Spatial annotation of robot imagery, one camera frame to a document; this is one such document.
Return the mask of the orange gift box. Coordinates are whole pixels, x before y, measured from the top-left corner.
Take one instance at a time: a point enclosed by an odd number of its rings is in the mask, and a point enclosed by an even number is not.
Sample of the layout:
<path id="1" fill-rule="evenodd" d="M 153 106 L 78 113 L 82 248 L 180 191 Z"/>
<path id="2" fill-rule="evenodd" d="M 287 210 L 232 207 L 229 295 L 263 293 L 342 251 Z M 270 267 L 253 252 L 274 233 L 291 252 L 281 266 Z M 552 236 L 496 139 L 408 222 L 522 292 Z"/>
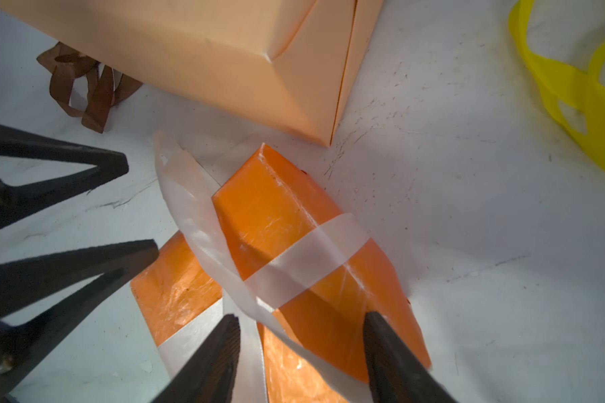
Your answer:
<path id="1" fill-rule="evenodd" d="M 236 402 L 369 401 L 368 312 L 430 367 L 392 262 L 307 173 L 263 145 L 211 192 L 184 149 L 155 156 L 178 230 L 131 289 L 170 376 L 225 313 L 240 319 Z"/>

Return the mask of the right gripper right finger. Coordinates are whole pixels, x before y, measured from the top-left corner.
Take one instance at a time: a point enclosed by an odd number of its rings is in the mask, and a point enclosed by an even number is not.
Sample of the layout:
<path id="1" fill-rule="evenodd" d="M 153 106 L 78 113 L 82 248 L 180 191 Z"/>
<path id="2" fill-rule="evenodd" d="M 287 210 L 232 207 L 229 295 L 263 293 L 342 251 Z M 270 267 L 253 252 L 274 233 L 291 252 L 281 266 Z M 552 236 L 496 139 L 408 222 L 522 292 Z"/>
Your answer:
<path id="1" fill-rule="evenodd" d="M 363 343 L 375 402 L 455 403 L 378 312 L 368 312 Z"/>

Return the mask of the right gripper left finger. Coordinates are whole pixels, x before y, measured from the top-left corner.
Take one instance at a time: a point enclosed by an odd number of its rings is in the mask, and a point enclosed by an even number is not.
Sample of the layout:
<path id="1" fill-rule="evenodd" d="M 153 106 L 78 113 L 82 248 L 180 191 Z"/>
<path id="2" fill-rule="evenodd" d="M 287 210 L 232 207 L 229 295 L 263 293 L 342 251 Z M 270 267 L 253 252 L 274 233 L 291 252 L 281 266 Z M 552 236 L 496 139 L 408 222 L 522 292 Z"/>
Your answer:
<path id="1" fill-rule="evenodd" d="M 230 402 L 239 357 L 240 322 L 227 314 L 154 403 Z"/>

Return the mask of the brown ribbon bow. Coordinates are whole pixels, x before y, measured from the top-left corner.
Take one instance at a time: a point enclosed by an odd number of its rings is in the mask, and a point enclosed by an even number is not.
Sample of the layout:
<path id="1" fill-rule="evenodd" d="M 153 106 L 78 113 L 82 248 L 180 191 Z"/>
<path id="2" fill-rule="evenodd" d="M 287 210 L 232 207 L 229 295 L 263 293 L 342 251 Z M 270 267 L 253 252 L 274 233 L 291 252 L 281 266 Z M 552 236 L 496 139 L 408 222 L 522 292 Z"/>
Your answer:
<path id="1" fill-rule="evenodd" d="M 111 109 L 142 87 L 142 82 L 116 72 L 109 65 L 103 65 L 62 42 L 39 54 L 36 60 L 51 74 L 49 94 L 52 99 L 66 115 L 80 119 L 82 126 L 99 134 L 106 129 Z M 85 80 L 87 84 L 86 105 L 83 107 L 72 104 L 78 80 Z"/>

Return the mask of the white ribbon bow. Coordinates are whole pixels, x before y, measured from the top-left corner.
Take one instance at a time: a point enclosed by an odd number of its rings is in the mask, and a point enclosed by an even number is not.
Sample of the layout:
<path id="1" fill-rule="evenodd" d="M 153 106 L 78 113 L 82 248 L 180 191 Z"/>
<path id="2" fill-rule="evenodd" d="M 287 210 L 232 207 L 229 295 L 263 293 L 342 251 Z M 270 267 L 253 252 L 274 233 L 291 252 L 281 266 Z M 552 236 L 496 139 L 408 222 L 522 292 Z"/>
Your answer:
<path id="1" fill-rule="evenodd" d="M 352 258 L 369 240 L 354 215 L 344 213 L 312 230 L 258 271 L 258 280 L 240 279 L 227 239 L 215 213 L 207 174 L 202 166 L 169 135 L 157 132 L 152 143 L 162 196 L 176 225 L 204 271 L 224 290 L 221 302 L 206 310 L 202 319 L 161 344 L 160 355 L 170 358 L 171 380 L 180 372 L 223 316 L 240 322 L 240 357 L 233 402 L 266 402 L 267 379 L 258 324 L 319 371 L 336 392 L 350 402 L 370 402 L 368 386 L 349 377 L 288 337 L 273 316 L 282 307 L 331 270 Z"/>

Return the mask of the yellow ribbon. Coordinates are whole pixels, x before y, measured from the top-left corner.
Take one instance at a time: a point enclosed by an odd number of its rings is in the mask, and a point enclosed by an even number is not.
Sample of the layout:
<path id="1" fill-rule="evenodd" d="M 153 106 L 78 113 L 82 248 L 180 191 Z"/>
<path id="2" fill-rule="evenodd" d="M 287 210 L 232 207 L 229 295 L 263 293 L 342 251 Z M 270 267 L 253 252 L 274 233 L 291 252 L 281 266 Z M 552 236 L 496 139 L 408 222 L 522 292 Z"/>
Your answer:
<path id="1" fill-rule="evenodd" d="M 600 82 L 605 42 L 592 54 L 586 71 L 532 52 L 527 32 L 533 5 L 532 1 L 518 1 L 509 14 L 509 32 L 519 56 L 534 78 L 546 112 L 605 171 L 605 86 Z M 562 103 L 584 115 L 585 134 L 566 120 Z"/>

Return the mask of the tan gift box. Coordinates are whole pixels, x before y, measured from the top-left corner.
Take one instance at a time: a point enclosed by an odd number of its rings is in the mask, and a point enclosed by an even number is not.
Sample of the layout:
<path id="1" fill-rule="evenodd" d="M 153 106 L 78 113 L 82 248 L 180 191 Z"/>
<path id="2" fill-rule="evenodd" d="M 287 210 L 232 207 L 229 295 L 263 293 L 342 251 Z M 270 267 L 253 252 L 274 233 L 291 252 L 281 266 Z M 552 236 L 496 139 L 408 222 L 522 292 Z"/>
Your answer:
<path id="1" fill-rule="evenodd" d="M 0 1 L 140 82 L 331 144 L 379 1 Z"/>

